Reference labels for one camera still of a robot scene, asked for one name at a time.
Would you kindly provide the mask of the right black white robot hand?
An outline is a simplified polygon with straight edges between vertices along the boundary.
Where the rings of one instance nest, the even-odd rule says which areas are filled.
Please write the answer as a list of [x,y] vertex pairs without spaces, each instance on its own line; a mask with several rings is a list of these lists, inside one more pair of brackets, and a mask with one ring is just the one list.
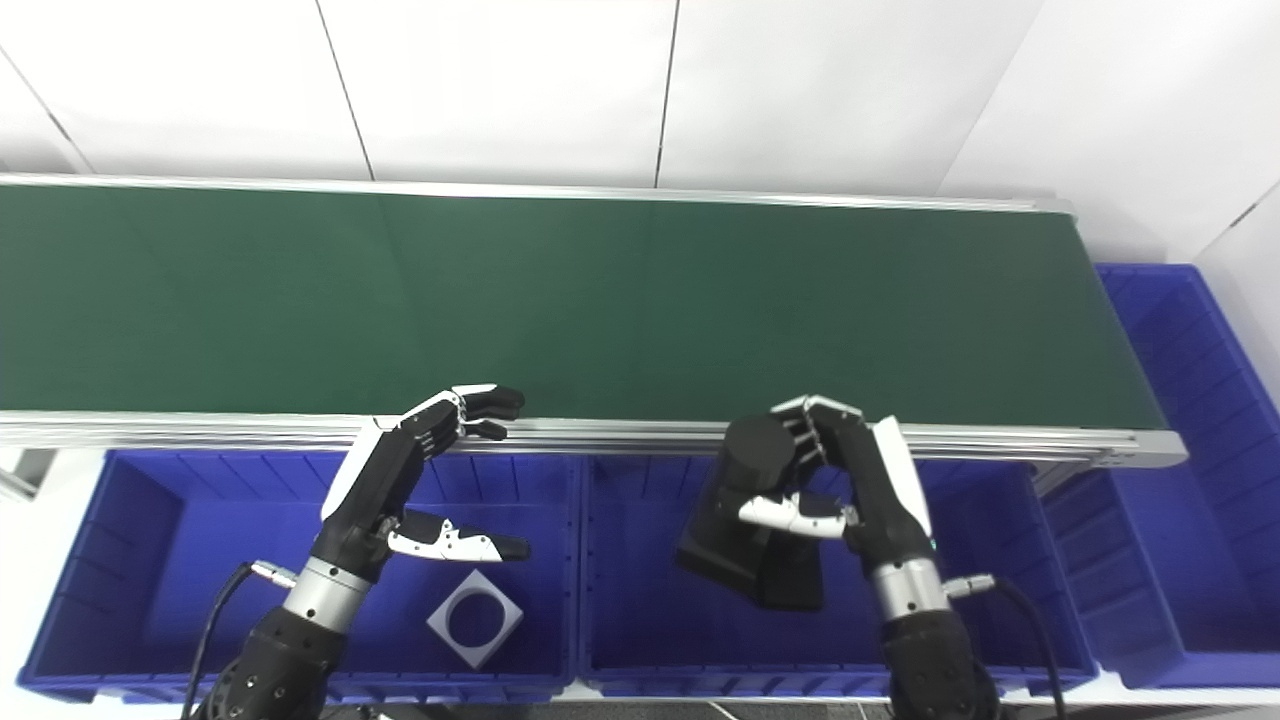
[[[791,434],[781,487],[731,503],[737,520],[814,539],[841,538],[872,569],[934,559],[929,510],[895,415],[868,421],[860,409],[804,395],[769,410]],[[801,489],[801,478],[836,468],[852,484],[851,503]]]

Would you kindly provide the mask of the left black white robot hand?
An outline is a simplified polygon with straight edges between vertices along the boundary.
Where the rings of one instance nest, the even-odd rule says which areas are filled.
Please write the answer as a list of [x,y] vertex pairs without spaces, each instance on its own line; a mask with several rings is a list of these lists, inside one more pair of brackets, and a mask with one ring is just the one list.
[[328,577],[375,584],[394,552],[454,562],[520,562],[526,539],[467,527],[407,502],[428,465],[465,438],[503,441],[524,395],[493,383],[454,386],[396,419],[370,416],[330,486],[310,557]]

